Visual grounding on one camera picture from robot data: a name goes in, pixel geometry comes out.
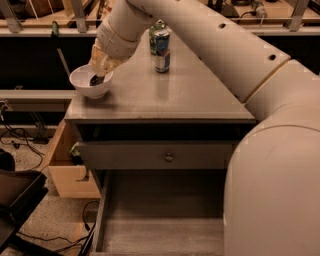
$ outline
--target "brown box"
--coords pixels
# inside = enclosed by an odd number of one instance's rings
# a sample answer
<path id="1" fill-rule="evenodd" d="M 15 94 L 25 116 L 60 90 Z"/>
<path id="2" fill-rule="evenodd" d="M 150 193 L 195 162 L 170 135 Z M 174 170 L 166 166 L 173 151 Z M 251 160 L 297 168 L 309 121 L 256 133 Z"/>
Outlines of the brown box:
<path id="1" fill-rule="evenodd" d="M 70 124 L 62 120 L 50 140 L 42 166 L 48 165 L 49 172 L 60 197 L 100 198 L 100 192 L 89 171 L 83 165 L 74 165 L 69 150 L 76 143 Z"/>

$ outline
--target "bowl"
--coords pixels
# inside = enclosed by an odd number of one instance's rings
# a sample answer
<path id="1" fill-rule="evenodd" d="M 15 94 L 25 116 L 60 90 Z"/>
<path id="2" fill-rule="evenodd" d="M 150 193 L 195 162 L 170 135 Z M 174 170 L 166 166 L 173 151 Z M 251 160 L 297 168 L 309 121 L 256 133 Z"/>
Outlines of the bowl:
<path id="1" fill-rule="evenodd" d="M 69 80 L 73 87 L 83 96 L 98 99 L 103 97 L 111 89 L 113 72 L 106 74 L 101 84 L 90 86 L 90 80 L 94 75 L 92 65 L 87 64 L 75 69 L 70 74 Z"/>

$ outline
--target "drawer knob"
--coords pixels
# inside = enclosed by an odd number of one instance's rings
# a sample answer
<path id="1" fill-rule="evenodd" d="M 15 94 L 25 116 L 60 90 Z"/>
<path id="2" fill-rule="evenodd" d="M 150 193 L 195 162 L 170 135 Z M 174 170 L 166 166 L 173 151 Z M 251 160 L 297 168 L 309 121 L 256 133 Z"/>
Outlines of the drawer knob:
<path id="1" fill-rule="evenodd" d="M 174 160 L 174 157 L 172 154 L 167 153 L 164 159 L 166 160 L 167 163 L 171 163 Z"/>

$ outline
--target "table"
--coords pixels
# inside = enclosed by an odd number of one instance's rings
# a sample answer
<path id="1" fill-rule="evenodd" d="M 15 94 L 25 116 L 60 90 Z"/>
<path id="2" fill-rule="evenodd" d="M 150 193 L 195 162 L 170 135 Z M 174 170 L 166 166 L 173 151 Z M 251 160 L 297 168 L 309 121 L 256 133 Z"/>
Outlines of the table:
<path id="1" fill-rule="evenodd" d="M 197 253 L 199 246 L 222 255 L 219 170 L 255 119 L 173 33 L 170 49 L 170 71 L 157 73 L 145 33 L 103 98 L 76 93 L 67 110 L 65 120 L 102 193 L 93 256 Z M 220 186 L 213 185 L 217 179 Z M 220 210 L 204 202 L 219 202 Z M 204 234 L 198 246 L 185 244 Z"/>

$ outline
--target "drawer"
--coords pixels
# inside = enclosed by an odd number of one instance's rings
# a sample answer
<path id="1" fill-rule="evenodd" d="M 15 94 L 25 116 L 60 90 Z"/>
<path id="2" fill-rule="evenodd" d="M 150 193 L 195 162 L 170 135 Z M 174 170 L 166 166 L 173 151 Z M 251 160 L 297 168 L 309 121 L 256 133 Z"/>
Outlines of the drawer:
<path id="1" fill-rule="evenodd" d="M 78 142 L 86 166 L 94 169 L 225 169 L 233 144 L 226 142 Z"/>

